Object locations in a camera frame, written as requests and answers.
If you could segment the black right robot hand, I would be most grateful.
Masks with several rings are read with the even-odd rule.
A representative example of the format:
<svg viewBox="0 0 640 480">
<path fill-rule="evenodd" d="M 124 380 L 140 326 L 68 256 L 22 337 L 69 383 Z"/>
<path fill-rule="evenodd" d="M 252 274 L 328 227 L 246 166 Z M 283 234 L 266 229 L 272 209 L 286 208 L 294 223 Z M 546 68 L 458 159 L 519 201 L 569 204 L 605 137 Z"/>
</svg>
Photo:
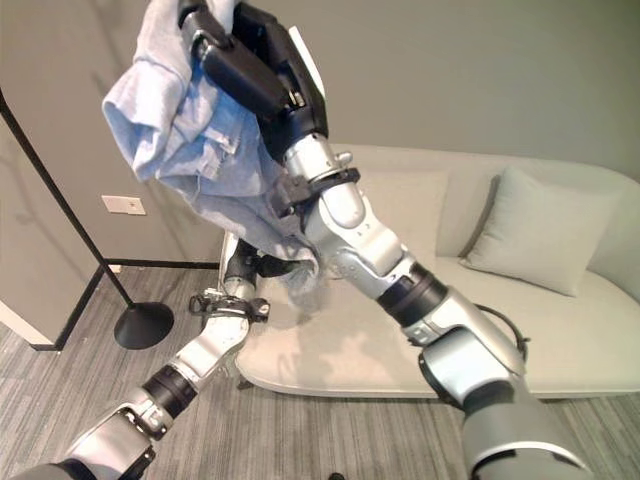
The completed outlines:
<svg viewBox="0 0 640 480">
<path fill-rule="evenodd" d="M 180 1 L 177 24 L 206 76 L 256 116 L 274 160 L 309 135 L 329 136 L 323 95 L 275 16 L 241 2 L 226 32 L 204 1 Z"/>
</svg>

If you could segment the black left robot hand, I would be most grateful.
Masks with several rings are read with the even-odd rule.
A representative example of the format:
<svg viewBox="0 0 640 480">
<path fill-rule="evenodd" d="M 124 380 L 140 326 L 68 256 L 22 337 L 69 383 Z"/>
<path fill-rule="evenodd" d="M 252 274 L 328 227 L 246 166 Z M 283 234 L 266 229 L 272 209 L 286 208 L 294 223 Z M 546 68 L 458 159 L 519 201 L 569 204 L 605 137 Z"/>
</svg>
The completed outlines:
<svg viewBox="0 0 640 480">
<path fill-rule="evenodd" d="M 296 266 L 296 261 L 260 255 L 254 246 L 240 239 L 226 265 L 225 279 L 237 277 L 255 283 L 258 276 L 279 277 L 291 272 Z"/>
</svg>

